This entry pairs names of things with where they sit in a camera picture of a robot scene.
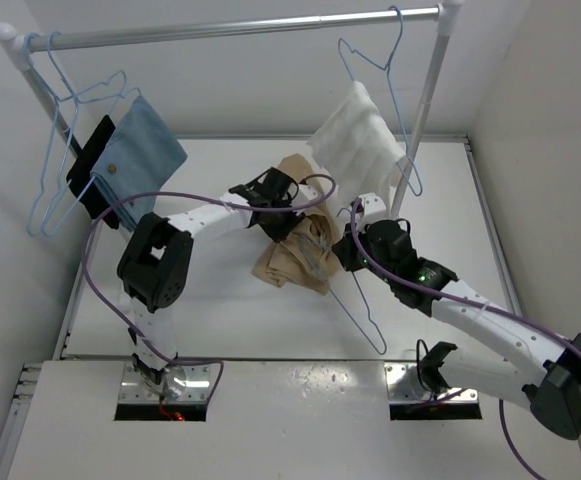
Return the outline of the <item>beige t shirt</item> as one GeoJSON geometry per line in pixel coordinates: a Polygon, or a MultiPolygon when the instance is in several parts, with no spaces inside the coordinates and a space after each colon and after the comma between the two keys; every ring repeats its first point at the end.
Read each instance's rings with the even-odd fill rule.
{"type": "Polygon", "coordinates": [[[251,270],[257,279],[277,288],[294,284],[321,295],[330,290],[329,280],[341,270],[331,247],[341,238],[341,229],[326,200],[305,211],[305,218],[286,237],[272,242],[251,270]]]}

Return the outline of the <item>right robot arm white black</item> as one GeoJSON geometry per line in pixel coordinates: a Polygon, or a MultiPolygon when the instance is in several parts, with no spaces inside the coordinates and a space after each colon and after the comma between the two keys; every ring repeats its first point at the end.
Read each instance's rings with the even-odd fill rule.
{"type": "Polygon", "coordinates": [[[440,341],[417,362],[424,389],[475,389],[528,410],[561,438],[581,436],[581,333],[568,339],[488,302],[455,272],[419,256],[396,220],[351,221],[333,251],[346,271],[370,271],[406,307],[499,356],[482,360],[440,341]]]}

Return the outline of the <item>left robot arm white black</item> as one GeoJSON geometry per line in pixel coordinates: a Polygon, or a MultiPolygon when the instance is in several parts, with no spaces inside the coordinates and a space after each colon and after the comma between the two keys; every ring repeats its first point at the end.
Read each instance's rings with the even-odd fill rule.
{"type": "Polygon", "coordinates": [[[142,217],[117,267],[130,297],[138,331],[133,365],[154,386],[161,386],[166,368],[178,357],[171,337],[173,316],[167,309],[186,285],[193,248],[224,235],[259,226],[274,241],[288,236],[305,218],[295,207],[319,197],[305,180],[294,181],[276,168],[229,189],[219,202],[190,212],[142,217]]]}

